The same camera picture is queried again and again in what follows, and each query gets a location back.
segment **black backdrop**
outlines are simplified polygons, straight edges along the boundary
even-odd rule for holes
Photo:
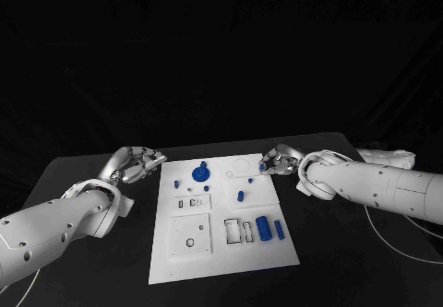
[[[2,216],[54,158],[120,146],[339,131],[424,156],[439,142],[442,1],[0,5]]]

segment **black table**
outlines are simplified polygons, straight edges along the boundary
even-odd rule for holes
[[[266,154],[279,144],[306,153],[323,149],[362,161],[341,133],[322,133],[178,148],[159,148],[169,161]],[[80,181],[95,178],[111,154],[56,158],[23,206],[59,198]],[[71,243],[42,268],[22,306],[442,306],[443,265],[401,256],[371,228],[364,206],[336,196],[308,197],[296,175],[273,176],[300,265],[149,285],[160,168],[134,184],[120,184],[136,199],[126,218],[101,239]],[[404,252],[443,261],[427,236],[404,217],[370,209],[383,236]],[[15,306],[33,275],[0,296]]]

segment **circular hole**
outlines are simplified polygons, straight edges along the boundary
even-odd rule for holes
[[[23,256],[25,261],[29,261],[30,257],[32,257],[32,251],[28,251]]]

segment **white cloth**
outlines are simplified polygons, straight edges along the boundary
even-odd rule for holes
[[[385,152],[383,150],[357,148],[357,151],[367,163],[384,164],[406,169],[411,169],[414,166],[416,154],[406,150]]]

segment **robotic hand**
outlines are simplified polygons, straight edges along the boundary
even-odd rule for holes
[[[274,165],[266,162],[274,157]],[[305,154],[280,144],[258,162],[263,175],[299,171],[297,190],[332,200],[336,193],[355,203],[443,224],[443,175],[354,161],[329,150]]]
[[[97,179],[77,183],[61,199],[0,219],[0,290],[58,259],[74,240],[105,236],[134,204],[117,184],[143,179],[166,159],[146,147],[121,147]]]

